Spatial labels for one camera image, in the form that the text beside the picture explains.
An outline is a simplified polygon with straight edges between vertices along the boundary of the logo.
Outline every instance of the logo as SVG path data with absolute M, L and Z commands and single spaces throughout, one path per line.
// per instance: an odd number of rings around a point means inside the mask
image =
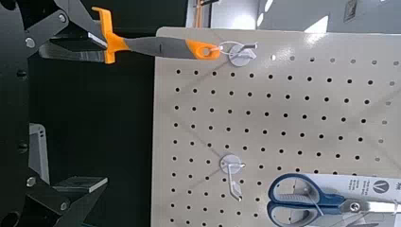
M 390 188 L 389 183 L 385 181 L 377 181 L 374 184 L 374 192 L 378 194 L 386 193 Z

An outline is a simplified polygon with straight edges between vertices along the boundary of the scissor handle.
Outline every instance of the scissor handle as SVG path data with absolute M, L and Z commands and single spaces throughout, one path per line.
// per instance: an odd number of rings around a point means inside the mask
M 303 181 L 309 188 L 308 194 L 278 194 L 277 185 L 287 179 Z M 345 198 L 336 194 L 325 194 L 322 190 L 304 174 L 289 173 L 278 177 L 270 186 L 269 198 L 280 204 L 291 205 L 316 205 L 319 206 L 340 206 Z
M 290 224 L 283 223 L 280 221 L 280 219 L 276 217 L 276 215 L 278 215 L 282 208 L 290 209 L 293 212 L 302 212 L 303 218 L 300 220 L 296 220 L 295 222 L 292 222 Z M 304 207 L 290 204 L 278 204 L 273 201 L 270 201 L 268 203 L 268 215 L 270 220 L 279 227 L 303 227 L 311 224 L 313 221 L 321 216 L 319 211 L 312 206 Z

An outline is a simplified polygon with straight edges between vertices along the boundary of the screw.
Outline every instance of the screw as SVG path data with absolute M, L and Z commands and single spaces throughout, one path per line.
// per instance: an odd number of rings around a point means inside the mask
M 35 41 L 32 38 L 26 38 L 26 46 L 29 48 L 35 47 Z
M 357 202 L 351 203 L 351 205 L 350 205 L 350 210 L 351 210 L 352 212 L 358 212 L 359 209 L 360 209 L 359 203 L 357 203 Z
M 67 21 L 67 19 L 65 18 L 65 16 L 62 15 L 62 14 L 59 15 L 59 19 L 60 19 L 60 21 L 63 22 L 63 23 L 65 23 L 65 22 Z
M 27 150 L 28 150 L 28 146 L 27 146 L 26 143 L 21 143 L 21 144 L 18 145 L 18 151 L 20 153 L 26 153 Z
M 26 186 L 27 187 L 33 187 L 36 184 L 36 178 L 35 177 L 30 177 L 26 180 Z
M 61 204 L 61 206 L 60 206 L 60 209 L 61 209 L 62 211 L 66 210 L 67 208 L 68 208 L 67 202 L 63 202 L 63 203 Z

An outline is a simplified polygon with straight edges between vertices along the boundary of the black metal bracket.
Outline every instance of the black metal bracket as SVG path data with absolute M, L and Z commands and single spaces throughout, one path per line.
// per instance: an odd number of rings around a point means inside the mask
M 42 44 L 65 29 L 69 24 L 68 16 L 62 10 L 50 14 L 41 22 L 26 30 L 26 47 L 28 57 L 35 54 Z

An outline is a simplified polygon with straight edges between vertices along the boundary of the orange handle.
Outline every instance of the orange handle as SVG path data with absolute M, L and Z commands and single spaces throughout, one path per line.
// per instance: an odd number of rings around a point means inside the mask
M 115 62 L 115 52 L 120 50 L 130 50 L 124 42 L 124 39 L 113 33 L 112 14 L 101 8 L 92 8 L 100 14 L 101 31 L 107 41 L 107 50 L 104 51 L 104 60 L 106 63 Z
M 220 49 L 216 45 L 191 40 L 185 41 L 192 54 L 199 60 L 216 60 L 220 56 Z

